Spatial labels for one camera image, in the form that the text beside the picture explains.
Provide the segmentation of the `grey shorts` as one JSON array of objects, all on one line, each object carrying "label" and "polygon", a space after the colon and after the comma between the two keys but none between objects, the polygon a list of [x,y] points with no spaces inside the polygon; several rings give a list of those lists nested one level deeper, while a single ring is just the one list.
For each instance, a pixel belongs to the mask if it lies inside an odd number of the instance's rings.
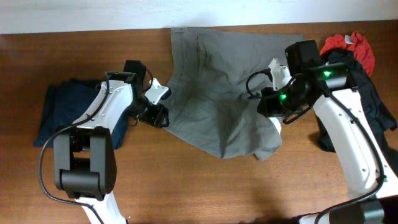
[{"label": "grey shorts", "polygon": [[285,48],[301,40],[298,34],[173,28],[168,131],[221,159],[270,158],[282,145],[280,119],[259,114],[249,95],[272,86],[261,70],[274,58],[285,64]]}]

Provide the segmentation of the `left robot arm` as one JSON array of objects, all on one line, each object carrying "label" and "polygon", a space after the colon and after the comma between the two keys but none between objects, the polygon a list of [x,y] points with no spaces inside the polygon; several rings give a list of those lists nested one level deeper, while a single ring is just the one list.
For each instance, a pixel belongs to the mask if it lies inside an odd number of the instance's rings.
[{"label": "left robot arm", "polygon": [[159,101],[171,90],[151,78],[139,60],[127,60],[121,72],[106,72],[91,105],[72,125],[53,137],[55,186],[67,204],[83,208],[91,223],[127,223],[113,189],[117,165],[112,133],[122,115],[156,128],[166,128],[169,111]]}]

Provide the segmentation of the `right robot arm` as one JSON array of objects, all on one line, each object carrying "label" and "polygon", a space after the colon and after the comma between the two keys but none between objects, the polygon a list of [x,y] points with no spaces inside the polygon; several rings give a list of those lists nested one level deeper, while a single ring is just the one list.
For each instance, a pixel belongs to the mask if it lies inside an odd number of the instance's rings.
[{"label": "right robot arm", "polygon": [[257,112],[293,123],[314,110],[329,136],[345,175],[346,202],[292,223],[396,223],[397,176],[384,157],[364,113],[353,72],[341,62],[324,62],[314,40],[285,50],[287,63],[271,60],[264,73],[272,86],[256,94]]}]

